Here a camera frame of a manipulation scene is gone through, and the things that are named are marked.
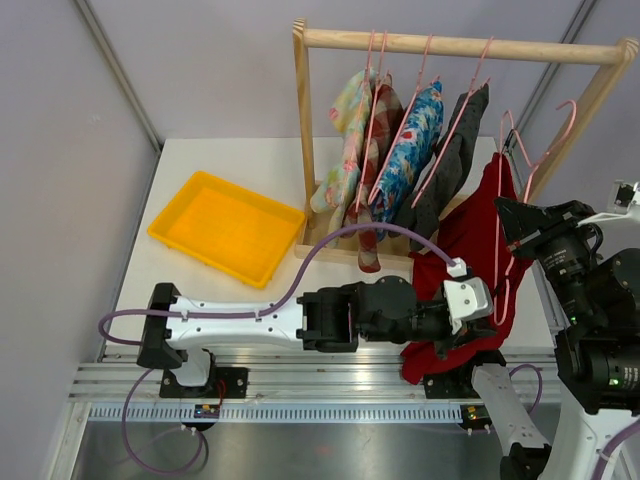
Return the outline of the red skirt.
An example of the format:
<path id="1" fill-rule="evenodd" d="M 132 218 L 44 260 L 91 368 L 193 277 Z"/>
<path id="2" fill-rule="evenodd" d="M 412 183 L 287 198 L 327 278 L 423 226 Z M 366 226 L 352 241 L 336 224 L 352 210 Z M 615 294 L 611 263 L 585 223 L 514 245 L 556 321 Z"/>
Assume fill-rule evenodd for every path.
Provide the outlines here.
<path id="1" fill-rule="evenodd" d="M 508 250 L 503 231 L 496 225 L 497 196 L 514 200 L 516 193 L 508 160 L 494 153 L 478 188 L 440 222 L 436 242 L 451 257 L 462 258 L 497 294 L 497 313 L 490 317 L 496 334 L 451 350 L 444 359 L 438 358 L 431 342 L 409 344 L 401 353 L 401 374 L 411 384 L 426 375 L 458 368 L 479 351 L 499 349 L 511 333 L 517 292 L 532 262 L 515 258 Z"/>

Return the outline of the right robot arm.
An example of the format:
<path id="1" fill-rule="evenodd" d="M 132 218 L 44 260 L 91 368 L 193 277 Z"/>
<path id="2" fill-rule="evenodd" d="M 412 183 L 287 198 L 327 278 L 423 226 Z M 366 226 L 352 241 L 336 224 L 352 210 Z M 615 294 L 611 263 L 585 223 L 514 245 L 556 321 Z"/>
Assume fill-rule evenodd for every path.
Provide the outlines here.
<path id="1" fill-rule="evenodd" d="M 494 202 L 507 247 L 540 263 L 569 325 L 555 336 L 561 412 L 548 441 L 507 369 L 468 362 L 456 389 L 480 395 L 500 441 L 502 479 L 609 479 L 622 443 L 639 431 L 639 251 L 600 262 L 604 227 L 638 226 L 639 206 L 596 213 L 579 201 L 537 207 Z"/>

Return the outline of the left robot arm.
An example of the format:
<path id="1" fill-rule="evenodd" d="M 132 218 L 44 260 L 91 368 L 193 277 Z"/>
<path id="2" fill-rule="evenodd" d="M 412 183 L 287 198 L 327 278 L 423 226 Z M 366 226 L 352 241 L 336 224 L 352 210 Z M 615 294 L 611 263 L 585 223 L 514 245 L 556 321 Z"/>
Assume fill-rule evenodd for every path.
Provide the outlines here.
<path id="1" fill-rule="evenodd" d="M 373 283 L 323 287 L 268 307 L 212 303 L 160 283 L 145 316 L 137 364 L 172 375 L 184 397 L 218 392 L 210 346 L 269 345 L 324 354 L 353 353 L 360 341 L 428 342 L 438 356 L 496 336 L 493 302 L 478 277 L 446 280 L 433 300 L 421 301 L 398 276 Z"/>

